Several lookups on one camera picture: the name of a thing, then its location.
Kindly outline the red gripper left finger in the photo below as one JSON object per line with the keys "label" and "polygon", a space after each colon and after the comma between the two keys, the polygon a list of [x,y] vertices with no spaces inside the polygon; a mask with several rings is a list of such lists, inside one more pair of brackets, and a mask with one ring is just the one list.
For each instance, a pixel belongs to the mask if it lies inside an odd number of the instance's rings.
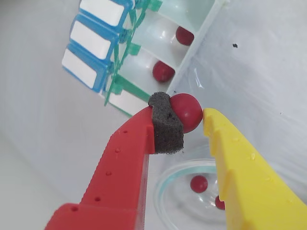
{"label": "red gripper left finger", "polygon": [[149,157],[182,148],[183,125],[170,97],[156,92],[110,137],[80,203],[62,205],[46,229],[144,229]]}

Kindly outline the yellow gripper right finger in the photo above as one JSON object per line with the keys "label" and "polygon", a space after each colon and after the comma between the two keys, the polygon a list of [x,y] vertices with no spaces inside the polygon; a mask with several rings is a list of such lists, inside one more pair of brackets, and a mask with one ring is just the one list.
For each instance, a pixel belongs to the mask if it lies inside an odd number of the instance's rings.
{"label": "yellow gripper right finger", "polygon": [[228,230],[305,230],[307,206],[218,110],[203,110]]}

